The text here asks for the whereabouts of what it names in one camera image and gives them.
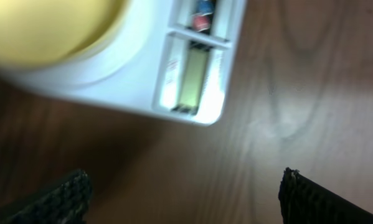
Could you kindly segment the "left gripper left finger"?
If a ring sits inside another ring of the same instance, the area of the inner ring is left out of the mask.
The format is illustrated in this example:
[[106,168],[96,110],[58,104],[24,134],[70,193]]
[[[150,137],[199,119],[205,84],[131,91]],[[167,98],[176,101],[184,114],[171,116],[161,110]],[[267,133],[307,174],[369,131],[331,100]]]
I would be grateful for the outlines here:
[[0,224],[85,223],[92,183],[84,170],[75,170],[53,184],[0,207]]

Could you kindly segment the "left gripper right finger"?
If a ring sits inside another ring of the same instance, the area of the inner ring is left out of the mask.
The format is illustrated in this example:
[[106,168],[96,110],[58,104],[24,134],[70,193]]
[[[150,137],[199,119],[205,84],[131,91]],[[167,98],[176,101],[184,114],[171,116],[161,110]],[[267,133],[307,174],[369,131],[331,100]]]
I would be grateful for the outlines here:
[[373,224],[373,214],[302,176],[284,170],[278,193],[283,224]]

